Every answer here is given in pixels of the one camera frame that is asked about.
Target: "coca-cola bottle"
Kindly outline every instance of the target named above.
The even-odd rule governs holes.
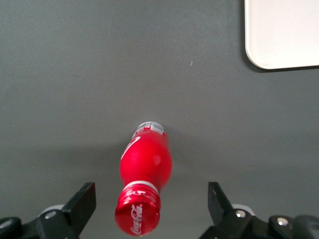
[[[124,150],[120,175],[124,188],[115,210],[122,231],[142,236],[160,220],[160,191],[169,180],[172,161],[168,136],[156,122],[141,124]]]

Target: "gray table surface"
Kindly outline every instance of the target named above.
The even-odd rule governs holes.
[[[232,203],[319,216],[319,69],[267,72],[244,50],[243,1],[1,1],[0,218],[32,220],[96,182],[81,238],[114,221],[121,154],[149,120],[173,172],[148,238],[198,238],[207,183]]]

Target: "bolt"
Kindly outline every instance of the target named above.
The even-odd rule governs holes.
[[[281,226],[287,226],[289,224],[286,218],[277,218],[277,222]]]
[[[12,219],[0,224],[0,229],[6,228],[12,224]]]
[[[53,218],[56,215],[55,211],[49,212],[47,215],[44,216],[45,219]]]
[[[237,210],[236,216],[239,218],[244,218],[244,217],[246,217],[246,213],[243,210]]]

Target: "red bottle cap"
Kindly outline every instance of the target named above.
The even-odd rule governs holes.
[[[115,210],[115,220],[122,231],[132,236],[150,233],[160,220],[160,196],[145,184],[124,188]]]

